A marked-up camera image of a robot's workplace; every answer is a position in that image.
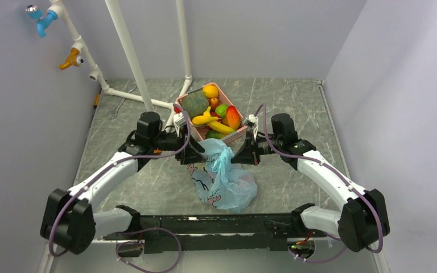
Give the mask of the light blue plastic bag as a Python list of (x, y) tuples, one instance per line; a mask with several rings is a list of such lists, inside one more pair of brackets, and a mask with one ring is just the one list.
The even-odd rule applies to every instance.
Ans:
[(241, 212), (258, 193), (252, 173), (231, 163), (234, 153), (223, 141), (206, 139), (200, 144), (206, 162), (187, 165), (199, 199), (217, 209)]

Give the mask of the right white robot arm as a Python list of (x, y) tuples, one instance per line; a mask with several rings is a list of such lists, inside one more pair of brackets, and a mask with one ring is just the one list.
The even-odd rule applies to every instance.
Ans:
[(271, 118), (272, 133), (258, 131), (258, 117), (245, 120), (245, 140), (232, 163), (258, 165), (264, 155), (278, 154), (294, 170), (309, 177), (337, 205), (338, 210), (304, 204), (291, 212), (290, 230), (298, 236), (312, 231), (341, 240), (354, 252), (382, 250), (384, 238), (390, 233), (383, 194), (354, 183), (322, 156), (317, 148), (301, 139), (294, 121), (285, 113)]

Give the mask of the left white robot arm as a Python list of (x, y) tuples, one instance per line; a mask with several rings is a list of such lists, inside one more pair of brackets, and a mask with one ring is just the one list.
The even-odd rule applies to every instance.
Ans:
[(143, 231), (140, 212), (126, 205), (101, 213), (95, 210), (151, 160), (173, 156), (182, 165), (204, 162), (205, 149), (191, 135), (188, 114), (181, 111), (173, 118), (174, 130), (167, 132), (158, 113), (142, 113), (135, 130), (104, 166), (83, 182), (50, 193), (40, 227), (49, 247), (58, 245), (65, 253), (81, 254), (97, 237), (122, 234), (132, 239)]

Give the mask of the small green fake fruit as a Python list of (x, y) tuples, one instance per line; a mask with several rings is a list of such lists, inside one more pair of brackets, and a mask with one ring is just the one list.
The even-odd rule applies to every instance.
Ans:
[(224, 137), (226, 137), (226, 134), (223, 134), (221, 132), (218, 132), (216, 130), (209, 130), (206, 135), (205, 138), (206, 139), (222, 139)]

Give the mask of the yellow fake banana bunch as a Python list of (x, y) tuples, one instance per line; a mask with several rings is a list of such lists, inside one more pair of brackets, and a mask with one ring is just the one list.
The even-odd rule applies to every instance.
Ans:
[(229, 135), (236, 131), (236, 129), (224, 125), (218, 121), (218, 117), (211, 115), (211, 107), (207, 107), (206, 111), (203, 112), (202, 115), (198, 115), (192, 118), (192, 124), (197, 126), (208, 126), (211, 129), (218, 131), (222, 134)]

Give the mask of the red orange fake mango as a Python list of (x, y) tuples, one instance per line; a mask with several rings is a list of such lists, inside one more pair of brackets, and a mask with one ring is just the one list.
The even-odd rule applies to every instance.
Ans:
[(227, 126), (230, 128), (237, 130), (241, 126), (241, 117), (237, 109), (230, 105), (226, 110), (226, 116), (222, 120), (223, 123), (227, 123)]

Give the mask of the light green fake fruit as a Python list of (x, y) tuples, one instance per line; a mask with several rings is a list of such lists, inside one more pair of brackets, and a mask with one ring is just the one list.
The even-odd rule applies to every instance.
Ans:
[(226, 113), (228, 110), (228, 105), (227, 104), (221, 104), (220, 106), (218, 106), (215, 109), (215, 113), (220, 117), (220, 118), (225, 118), (226, 117)]

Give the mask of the yellow fake lemon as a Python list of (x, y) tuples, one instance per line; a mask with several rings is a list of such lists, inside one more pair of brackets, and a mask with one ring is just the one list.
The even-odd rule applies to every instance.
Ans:
[(215, 85), (206, 85), (202, 88), (202, 93), (207, 99), (217, 98), (219, 89)]

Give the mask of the pink plastic basket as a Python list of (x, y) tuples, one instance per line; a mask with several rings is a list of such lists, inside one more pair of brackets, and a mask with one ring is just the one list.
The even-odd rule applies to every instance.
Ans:
[(197, 141), (215, 138), (230, 143), (245, 136), (244, 116), (214, 82), (180, 96), (178, 104), (189, 114)]

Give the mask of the small red peach fruit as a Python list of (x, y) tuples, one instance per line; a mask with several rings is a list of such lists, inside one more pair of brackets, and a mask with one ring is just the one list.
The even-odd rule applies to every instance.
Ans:
[(216, 98), (210, 98), (209, 99), (209, 105), (211, 107), (211, 111), (215, 111), (215, 109), (221, 105), (220, 100), (216, 97)]

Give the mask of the orange toy faucet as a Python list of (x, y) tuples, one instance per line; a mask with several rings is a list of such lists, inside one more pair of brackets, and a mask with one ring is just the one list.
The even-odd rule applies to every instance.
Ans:
[(80, 55), (80, 51), (77, 48), (72, 47), (70, 54), (66, 60), (59, 65), (60, 70), (65, 70), (71, 66), (80, 67), (84, 64), (84, 59)]

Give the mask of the blue toy faucet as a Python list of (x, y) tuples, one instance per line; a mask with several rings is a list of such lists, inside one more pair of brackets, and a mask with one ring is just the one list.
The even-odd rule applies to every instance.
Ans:
[(55, 20), (58, 20), (58, 14), (53, 10), (47, 11), (46, 15), (41, 11), (37, 5), (28, 5), (25, 8), (27, 15), (36, 23), (36, 31), (38, 35), (43, 38), (46, 37), (46, 29)]

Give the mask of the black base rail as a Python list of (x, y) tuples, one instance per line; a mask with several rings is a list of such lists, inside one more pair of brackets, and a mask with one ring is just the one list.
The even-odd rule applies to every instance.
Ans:
[(184, 251), (268, 249), (287, 251), (289, 245), (307, 239), (324, 238), (322, 231), (301, 227), (291, 213), (199, 214), (142, 216), (143, 235), (112, 233), (107, 241), (140, 239), (146, 254), (177, 250), (178, 238)]

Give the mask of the aluminium frame rail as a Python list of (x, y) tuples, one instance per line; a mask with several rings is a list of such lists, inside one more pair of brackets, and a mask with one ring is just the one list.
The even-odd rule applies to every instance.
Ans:
[(289, 251), (295, 259), (313, 263), (314, 239), (328, 238), (344, 247), (327, 263), (347, 250), (359, 252), (370, 242), (361, 232), (358, 241), (328, 231), (310, 230), (294, 214), (250, 214), (227, 216), (142, 216), (117, 208), (105, 213), (66, 213), (54, 229), (54, 216), (45, 216), (40, 233), (50, 244), (73, 254), (83, 253), (96, 238), (118, 240), (119, 247), (142, 245), (149, 254), (165, 251), (269, 249)]

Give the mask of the white pvc pipe frame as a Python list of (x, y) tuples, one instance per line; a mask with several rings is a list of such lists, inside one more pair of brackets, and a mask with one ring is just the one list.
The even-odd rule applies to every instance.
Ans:
[(111, 88), (104, 78), (103, 72), (101, 71), (98, 64), (95, 62), (94, 58), (89, 52), (89, 48), (86, 45), (84, 38), (79, 34), (74, 26), (71, 18), (69, 16), (69, 12), (67, 11), (63, 1), (51, 1), (50, 7), (47, 11), (53, 10), (58, 14), (58, 19), (61, 19), (66, 24), (66, 27), (69, 30), (71, 38), (73, 40), (73, 44), (71, 46), (77, 48), (80, 51), (81, 57), (84, 59), (84, 63), (87, 63), (90, 67), (89, 78), (93, 81), (98, 81), (102, 91), (110, 96), (116, 96), (128, 100), (142, 102), (145, 105), (147, 111), (152, 111), (154, 106), (158, 106), (161, 108), (165, 108), (170, 110), (170, 116), (167, 119), (166, 126), (170, 127), (173, 125), (173, 116), (175, 114), (174, 107), (169, 102), (164, 102), (160, 100), (155, 100), (150, 97), (148, 87), (145, 83), (145, 78), (142, 73), (141, 66), (139, 64), (138, 56), (135, 52), (133, 43), (131, 41), (131, 36), (128, 32), (127, 25), (125, 23), (124, 17), (122, 15), (121, 8), (117, 1), (106, 1), (106, 6), (108, 8), (108, 12), (113, 21), (114, 27), (117, 31), (119, 40), (121, 42), (121, 46), (126, 55), (127, 61), (131, 68), (132, 74), (134, 76), (135, 83), (138, 87), (139, 94), (134, 95), (131, 93), (126, 93), (122, 91), (118, 91), (116, 89)]

